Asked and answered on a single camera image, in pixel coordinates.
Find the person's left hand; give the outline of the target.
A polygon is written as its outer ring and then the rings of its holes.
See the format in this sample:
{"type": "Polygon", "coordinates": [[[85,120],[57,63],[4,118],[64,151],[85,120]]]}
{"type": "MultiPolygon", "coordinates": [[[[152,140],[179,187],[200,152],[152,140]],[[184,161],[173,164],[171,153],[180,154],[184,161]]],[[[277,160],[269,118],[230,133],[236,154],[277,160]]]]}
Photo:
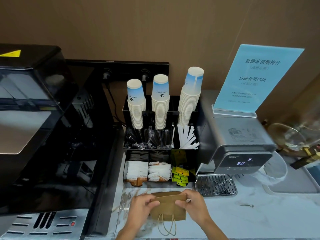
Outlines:
{"type": "Polygon", "coordinates": [[[151,210],[149,209],[149,202],[154,199],[152,194],[143,193],[138,196],[134,196],[130,203],[130,208],[126,222],[137,222],[137,224],[145,223],[151,210]]]}

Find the person's right hand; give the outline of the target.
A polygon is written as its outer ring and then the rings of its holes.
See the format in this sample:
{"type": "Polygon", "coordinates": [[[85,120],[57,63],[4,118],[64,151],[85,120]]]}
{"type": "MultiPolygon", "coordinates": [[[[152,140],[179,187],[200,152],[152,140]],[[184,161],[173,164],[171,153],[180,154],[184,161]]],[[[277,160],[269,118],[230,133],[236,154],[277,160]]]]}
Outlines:
{"type": "Polygon", "coordinates": [[[189,206],[190,208],[186,212],[193,221],[210,216],[205,200],[200,193],[195,190],[186,189],[181,194],[185,195],[187,199],[191,199],[191,206],[189,206]]]}

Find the brown paper bag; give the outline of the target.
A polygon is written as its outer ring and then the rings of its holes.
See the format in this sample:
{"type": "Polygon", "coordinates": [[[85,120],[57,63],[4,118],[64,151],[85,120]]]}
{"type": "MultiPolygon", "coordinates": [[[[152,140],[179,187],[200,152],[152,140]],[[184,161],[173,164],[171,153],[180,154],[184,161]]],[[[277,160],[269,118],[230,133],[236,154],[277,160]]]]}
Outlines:
{"type": "Polygon", "coordinates": [[[160,204],[150,211],[150,217],[156,221],[158,230],[163,236],[175,236],[176,222],[186,219],[186,210],[175,204],[177,200],[186,202],[186,194],[180,191],[155,192],[150,202],[158,201],[160,204]]]}

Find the person's right forearm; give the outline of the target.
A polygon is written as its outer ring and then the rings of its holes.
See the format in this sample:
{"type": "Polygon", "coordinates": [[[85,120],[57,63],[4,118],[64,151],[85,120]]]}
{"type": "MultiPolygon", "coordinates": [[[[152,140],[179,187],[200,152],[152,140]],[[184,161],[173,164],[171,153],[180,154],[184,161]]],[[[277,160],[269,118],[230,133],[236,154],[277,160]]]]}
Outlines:
{"type": "Polygon", "coordinates": [[[223,231],[216,225],[210,216],[194,220],[202,231],[205,233],[208,240],[229,240],[223,231]]]}

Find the person's left forearm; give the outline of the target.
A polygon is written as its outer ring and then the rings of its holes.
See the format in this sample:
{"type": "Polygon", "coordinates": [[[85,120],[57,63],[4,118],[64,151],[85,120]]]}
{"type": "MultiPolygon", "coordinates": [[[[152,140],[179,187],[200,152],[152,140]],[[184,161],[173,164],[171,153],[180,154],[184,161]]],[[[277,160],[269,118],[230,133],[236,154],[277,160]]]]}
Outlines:
{"type": "Polygon", "coordinates": [[[115,240],[134,240],[144,223],[126,222],[125,226],[119,231],[115,240]]]}

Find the pile of yellow tea packets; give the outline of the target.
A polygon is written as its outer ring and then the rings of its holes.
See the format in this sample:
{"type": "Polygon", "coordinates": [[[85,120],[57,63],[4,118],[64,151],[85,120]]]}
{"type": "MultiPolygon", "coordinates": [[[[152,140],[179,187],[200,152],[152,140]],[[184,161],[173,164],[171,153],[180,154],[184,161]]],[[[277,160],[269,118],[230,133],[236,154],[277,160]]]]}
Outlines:
{"type": "Polygon", "coordinates": [[[181,167],[172,168],[172,182],[175,182],[178,186],[185,187],[189,183],[188,177],[190,171],[181,167]]]}

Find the pile of white sugar packets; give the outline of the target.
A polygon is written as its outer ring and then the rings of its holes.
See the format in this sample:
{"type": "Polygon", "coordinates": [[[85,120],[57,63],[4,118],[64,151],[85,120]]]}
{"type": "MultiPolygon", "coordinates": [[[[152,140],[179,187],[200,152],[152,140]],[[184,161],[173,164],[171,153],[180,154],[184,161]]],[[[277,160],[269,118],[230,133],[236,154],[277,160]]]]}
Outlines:
{"type": "Polygon", "coordinates": [[[125,173],[128,182],[146,182],[149,174],[149,164],[146,161],[127,161],[127,171],[125,173]]]}
{"type": "Polygon", "coordinates": [[[172,166],[166,162],[150,162],[147,180],[151,182],[166,182],[172,179],[172,166]]]}

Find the silver drip tray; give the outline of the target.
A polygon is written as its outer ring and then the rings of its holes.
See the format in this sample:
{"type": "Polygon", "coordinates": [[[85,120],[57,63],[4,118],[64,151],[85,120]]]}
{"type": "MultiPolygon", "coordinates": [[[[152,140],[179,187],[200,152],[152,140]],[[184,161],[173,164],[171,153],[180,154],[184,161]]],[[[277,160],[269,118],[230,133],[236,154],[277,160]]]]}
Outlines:
{"type": "Polygon", "coordinates": [[[234,180],[225,174],[198,174],[195,189],[203,197],[231,197],[238,193],[234,180]]]}

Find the black condiment organizer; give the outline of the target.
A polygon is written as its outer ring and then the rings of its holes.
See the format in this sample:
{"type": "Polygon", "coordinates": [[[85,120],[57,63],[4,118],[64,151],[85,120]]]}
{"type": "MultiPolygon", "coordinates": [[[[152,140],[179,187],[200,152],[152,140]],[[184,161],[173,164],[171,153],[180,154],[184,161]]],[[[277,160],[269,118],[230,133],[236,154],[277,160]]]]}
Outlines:
{"type": "MultiPolygon", "coordinates": [[[[197,155],[200,149],[178,149],[179,139],[177,132],[178,125],[178,105],[180,96],[171,96],[169,102],[169,111],[167,112],[166,127],[165,129],[170,129],[172,125],[175,127],[174,133],[174,149],[170,150],[158,150],[158,149],[124,149],[126,155],[126,161],[146,161],[151,162],[166,162],[171,164],[172,167],[179,166],[190,171],[190,176],[188,176],[189,182],[195,181],[195,169],[197,167],[197,155]]],[[[122,109],[126,127],[134,128],[131,122],[131,116],[129,112],[129,106],[127,102],[127,97],[122,109]]],[[[152,126],[155,129],[155,113],[152,111],[151,106],[151,96],[146,96],[146,110],[142,112],[143,115],[143,129],[148,129],[152,126]]],[[[199,117],[199,105],[197,105],[194,112],[192,112],[189,126],[194,126],[196,130],[196,123],[199,117]]],[[[196,142],[198,142],[198,133],[195,131],[196,142]]]]}

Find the bundle of white wrapped straws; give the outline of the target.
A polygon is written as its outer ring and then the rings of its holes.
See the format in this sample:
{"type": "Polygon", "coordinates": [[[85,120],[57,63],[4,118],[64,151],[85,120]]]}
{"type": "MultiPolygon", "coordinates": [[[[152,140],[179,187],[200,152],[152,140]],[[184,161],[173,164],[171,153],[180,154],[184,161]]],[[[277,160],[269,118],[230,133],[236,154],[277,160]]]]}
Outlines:
{"type": "Polygon", "coordinates": [[[195,127],[185,125],[184,127],[180,124],[177,125],[177,132],[178,132],[178,140],[179,140],[179,147],[178,149],[198,149],[200,145],[199,142],[196,142],[195,136],[195,127]]]}

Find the silver water dispenser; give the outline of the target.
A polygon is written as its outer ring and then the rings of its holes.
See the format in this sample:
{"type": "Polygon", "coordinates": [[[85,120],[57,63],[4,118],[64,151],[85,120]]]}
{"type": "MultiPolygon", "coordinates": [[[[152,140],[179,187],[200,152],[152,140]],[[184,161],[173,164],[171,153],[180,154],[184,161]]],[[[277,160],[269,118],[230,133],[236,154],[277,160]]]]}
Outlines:
{"type": "Polygon", "coordinates": [[[215,109],[217,90],[202,90],[195,127],[198,174],[253,174],[271,159],[275,142],[255,113],[215,109]]]}

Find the medium stack of paper cups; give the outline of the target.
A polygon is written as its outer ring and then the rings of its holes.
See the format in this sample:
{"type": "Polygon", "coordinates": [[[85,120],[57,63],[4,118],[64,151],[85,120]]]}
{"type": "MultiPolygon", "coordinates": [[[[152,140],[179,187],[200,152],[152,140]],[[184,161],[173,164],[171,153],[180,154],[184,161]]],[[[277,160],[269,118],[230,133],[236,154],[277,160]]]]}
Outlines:
{"type": "Polygon", "coordinates": [[[154,111],[154,126],[157,130],[165,129],[167,112],[169,111],[170,93],[169,78],[158,74],[153,79],[151,95],[152,111],[154,111]]]}

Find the tall stack of paper cups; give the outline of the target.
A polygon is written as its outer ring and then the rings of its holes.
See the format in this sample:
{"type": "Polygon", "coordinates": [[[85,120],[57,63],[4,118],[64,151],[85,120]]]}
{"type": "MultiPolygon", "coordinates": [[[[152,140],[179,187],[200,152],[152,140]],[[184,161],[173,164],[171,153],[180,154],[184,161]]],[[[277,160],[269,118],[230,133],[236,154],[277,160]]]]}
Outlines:
{"type": "Polygon", "coordinates": [[[189,125],[191,114],[195,111],[198,104],[203,75],[204,70],[200,67],[193,66],[187,71],[178,104],[178,125],[181,125],[182,128],[189,125]]]}

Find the black socket panel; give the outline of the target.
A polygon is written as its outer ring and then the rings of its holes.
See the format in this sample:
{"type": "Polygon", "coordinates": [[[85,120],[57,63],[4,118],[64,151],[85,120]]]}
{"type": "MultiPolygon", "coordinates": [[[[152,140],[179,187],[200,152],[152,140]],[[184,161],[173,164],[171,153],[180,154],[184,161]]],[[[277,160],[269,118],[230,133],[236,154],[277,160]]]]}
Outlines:
{"type": "Polygon", "coordinates": [[[112,72],[112,82],[127,82],[131,79],[138,79],[142,82],[144,93],[146,84],[153,82],[155,75],[169,75],[170,64],[168,62],[138,62],[138,61],[104,61],[104,60],[80,60],[67,59],[67,65],[71,67],[93,68],[90,75],[86,77],[84,89],[91,96],[92,102],[85,102],[93,127],[113,127],[119,125],[114,122],[107,97],[103,91],[103,70],[109,69],[112,72]],[[147,69],[150,72],[149,82],[142,81],[141,70],[147,69]]]}

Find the yellow warning sticker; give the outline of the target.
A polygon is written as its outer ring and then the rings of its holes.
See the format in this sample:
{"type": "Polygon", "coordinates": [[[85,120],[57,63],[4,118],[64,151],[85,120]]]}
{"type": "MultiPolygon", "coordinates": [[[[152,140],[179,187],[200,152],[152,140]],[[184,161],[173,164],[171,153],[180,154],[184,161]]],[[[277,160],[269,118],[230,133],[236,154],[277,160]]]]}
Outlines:
{"type": "Polygon", "coordinates": [[[0,54],[0,57],[10,57],[10,58],[18,58],[21,55],[21,50],[15,50],[8,53],[0,54]]]}

